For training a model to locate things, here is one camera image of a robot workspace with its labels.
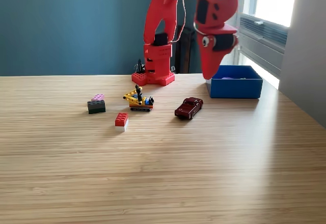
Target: lego construction vehicle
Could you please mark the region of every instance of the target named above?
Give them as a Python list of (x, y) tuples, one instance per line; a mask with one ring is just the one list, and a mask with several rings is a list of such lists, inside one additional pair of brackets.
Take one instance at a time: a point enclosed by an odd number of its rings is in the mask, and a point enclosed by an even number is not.
[(123, 96), (123, 99), (129, 102), (130, 110), (133, 111), (151, 111), (154, 105), (152, 97), (146, 98), (142, 94), (143, 88), (136, 85), (135, 90)]

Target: red lego brick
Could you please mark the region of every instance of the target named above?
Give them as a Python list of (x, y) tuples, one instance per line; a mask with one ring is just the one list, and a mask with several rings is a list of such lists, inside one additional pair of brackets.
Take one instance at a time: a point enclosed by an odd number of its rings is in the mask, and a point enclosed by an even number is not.
[(127, 113), (119, 113), (116, 118), (116, 126), (125, 126), (128, 120), (128, 114)]

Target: cable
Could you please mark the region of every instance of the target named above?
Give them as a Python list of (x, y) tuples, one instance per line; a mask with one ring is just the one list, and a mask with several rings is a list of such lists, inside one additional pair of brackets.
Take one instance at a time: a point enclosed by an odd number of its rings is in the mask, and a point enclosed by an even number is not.
[(185, 26), (185, 21), (186, 21), (186, 10), (185, 10), (185, 5), (184, 5), (184, 0), (182, 0), (182, 5), (183, 5), (183, 10), (184, 10), (184, 21), (183, 21), (183, 25), (182, 25), (181, 31), (179, 33), (178, 39), (175, 40), (175, 41), (169, 42), (169, 44), (177, 43), (180, 40), (181, 34), (183, 32), (183, 29), (184, 29), (184, 26)]

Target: blue box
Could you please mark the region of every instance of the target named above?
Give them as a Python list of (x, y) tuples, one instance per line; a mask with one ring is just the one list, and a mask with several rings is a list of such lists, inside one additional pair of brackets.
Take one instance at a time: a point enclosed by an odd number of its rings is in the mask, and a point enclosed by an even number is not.
[(206, 84), (211, 98), (260, 98), (263, 79), (251, 66), (221, 65)]

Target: toy car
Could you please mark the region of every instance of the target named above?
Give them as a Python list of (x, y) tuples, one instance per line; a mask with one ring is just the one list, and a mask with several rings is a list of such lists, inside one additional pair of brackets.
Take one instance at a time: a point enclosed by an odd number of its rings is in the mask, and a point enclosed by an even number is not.
[(202, 107), (203, 100), (200, 98), (186, 98), (182, 105), (174, 111), (174, 115), (181, 118), (192, 119)]

